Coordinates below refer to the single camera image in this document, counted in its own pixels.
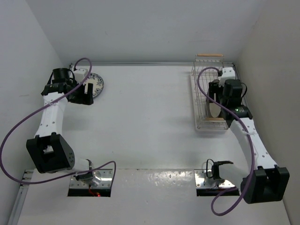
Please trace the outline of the blue floral white plate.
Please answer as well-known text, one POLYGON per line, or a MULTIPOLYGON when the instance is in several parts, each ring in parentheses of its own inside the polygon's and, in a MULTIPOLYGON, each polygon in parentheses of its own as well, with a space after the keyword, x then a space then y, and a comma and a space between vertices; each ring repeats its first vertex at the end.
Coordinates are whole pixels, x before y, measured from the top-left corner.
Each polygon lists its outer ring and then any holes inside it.
POLYGON ((104 80, 100 75, 96 73, 90 74, 89 78, 87 79, 87 83, 93 85, 93 92, 92 92, 93 98, 99 96, 102 90, 104 89, 104 84, 105 84, 104 80))

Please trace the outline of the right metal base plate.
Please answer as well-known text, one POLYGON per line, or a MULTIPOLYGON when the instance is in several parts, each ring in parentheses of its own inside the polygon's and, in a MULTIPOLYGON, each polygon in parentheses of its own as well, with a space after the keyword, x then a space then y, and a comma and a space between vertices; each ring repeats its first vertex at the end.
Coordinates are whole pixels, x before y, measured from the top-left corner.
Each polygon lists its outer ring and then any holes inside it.
POLYGON ((228 180, 214 180, 208 178, 205 169, 194 170, 197 189, 232 188, 234 185, 228 180))

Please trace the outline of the metal base plate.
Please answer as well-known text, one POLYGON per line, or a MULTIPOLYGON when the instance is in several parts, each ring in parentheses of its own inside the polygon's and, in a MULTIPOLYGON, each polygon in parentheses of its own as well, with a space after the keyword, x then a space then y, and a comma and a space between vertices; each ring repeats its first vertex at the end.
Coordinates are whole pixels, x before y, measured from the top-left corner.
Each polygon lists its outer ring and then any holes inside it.
POLYGON ((113 169, 100 169, 90 173, 71 176, 71 189, 107 189, 111 188, 113 169))
POLYGON ((194 170, 197 189, 232 188, 234 185, 228 180, 214 180, 208 178, 205 169, 194 170))

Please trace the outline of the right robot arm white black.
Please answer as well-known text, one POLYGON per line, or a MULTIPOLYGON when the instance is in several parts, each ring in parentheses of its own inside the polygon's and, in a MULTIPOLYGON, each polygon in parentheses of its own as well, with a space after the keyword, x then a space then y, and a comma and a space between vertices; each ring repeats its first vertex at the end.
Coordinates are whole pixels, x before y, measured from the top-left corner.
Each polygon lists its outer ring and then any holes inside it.
POLYGON ((243 199, 248 204, 281 201, 290 174, 272 159, 261 141, 253 116, 242 103, 246 92, 245 84, 236 79, 209 83, 207 101, 221 105, 220 117, 237 138, 249 167, 249 172, 243 172, 230 160, 216 161, 210 175, 214 180, 228 179, 245 191, 243 199))

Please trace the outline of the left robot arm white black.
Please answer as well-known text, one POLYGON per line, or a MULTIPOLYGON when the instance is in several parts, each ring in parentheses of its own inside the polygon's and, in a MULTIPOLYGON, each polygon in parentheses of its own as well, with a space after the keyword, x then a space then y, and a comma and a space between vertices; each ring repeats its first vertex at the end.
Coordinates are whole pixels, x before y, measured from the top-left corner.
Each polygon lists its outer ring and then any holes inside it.
POLYGON ((62 123, 67 104, 93 104, 93 85, 80 84, 87 74, 88 70, 84 68, 75 71, 68 68, 53 69, 41 93, 45 109, 34 138, 26 142, 27 151, 40 173, 62 171, 88 173, 92 169, 91 161, 76 157, 62 136, 62 123))

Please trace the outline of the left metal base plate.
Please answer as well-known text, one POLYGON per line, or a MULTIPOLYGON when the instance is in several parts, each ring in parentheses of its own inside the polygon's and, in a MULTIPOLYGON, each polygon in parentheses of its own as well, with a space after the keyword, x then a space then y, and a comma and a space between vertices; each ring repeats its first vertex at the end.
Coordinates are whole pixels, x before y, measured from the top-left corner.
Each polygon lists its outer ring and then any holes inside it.
POLYGON ((90 173, 71 176, 71 189, 107 189, 111 188, 113 169, 100 169, 90 173))

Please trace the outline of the grey rim cream plate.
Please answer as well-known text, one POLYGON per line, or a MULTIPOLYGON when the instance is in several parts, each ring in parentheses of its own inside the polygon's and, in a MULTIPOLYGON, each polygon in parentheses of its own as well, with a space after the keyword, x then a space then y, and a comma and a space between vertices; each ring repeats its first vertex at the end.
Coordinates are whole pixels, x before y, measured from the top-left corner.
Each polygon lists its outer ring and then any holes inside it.
POLYGON ((208 118, 221 118, 221 108, 206 98, 206 111, 208 118))

